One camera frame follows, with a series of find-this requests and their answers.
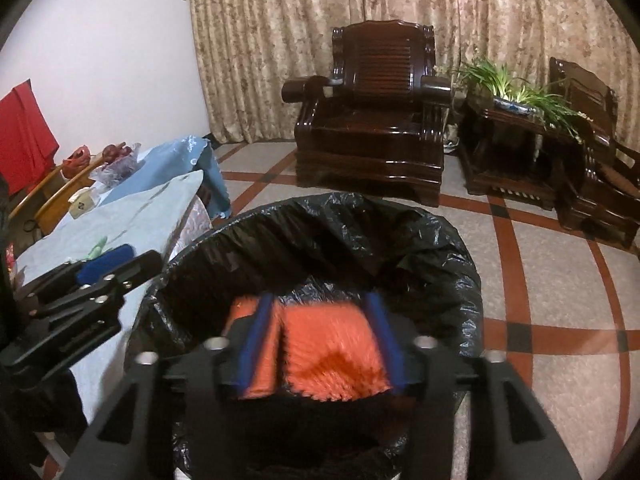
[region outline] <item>green plant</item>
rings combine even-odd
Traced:
[[[467,87],[484,86],[496,97],[527,105],[535,110],[534,114],[542,120],[545,128],[560,128],[582,142],[570,118],[585,115],[571,110],[562,96],[549,93],[545,88],[535,88],[525,79],[512,76],[505,65],[497,67],[486,58],[463,62],[458,73]]]

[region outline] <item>red cloth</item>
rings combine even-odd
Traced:
[[[39,183],[55,167],[58,148],[27,80],[0,101],[0,173],[9,195]]]

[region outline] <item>blue cloth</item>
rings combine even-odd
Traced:
[[[211,191],[211,200],[207,206],[209,217],[230,216],[231,200],[213,150],[207,139],[195,136],[171,140],[156,146],[144,158],[142,167],[118,184],[100,206],[133,193],[152,189],[176,176],[196,170],[202,170],[202,183]]]

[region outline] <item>patterned fabric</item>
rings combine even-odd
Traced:
[[[400,18],[434,25],[438,65],[475,50],[544,84],[550,56],[579,63],[618,94],[618,138],[638,150],[640,55],[606,0],[190,0],[211,131],[220,142],[291,138],[280,88],[329,75],[332,27]]]

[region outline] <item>orange fuzzy towel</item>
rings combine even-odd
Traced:
[[[232,306],[233,320],[250,316],[257,298],[241,298]],[[280,327],[285,334],[286,380],[294,393],[316,400],[354,400],[391,388],[382,356],[362,311],[351,303],[313,306],[273,305],[260,360],[245,398],[272,394]]]

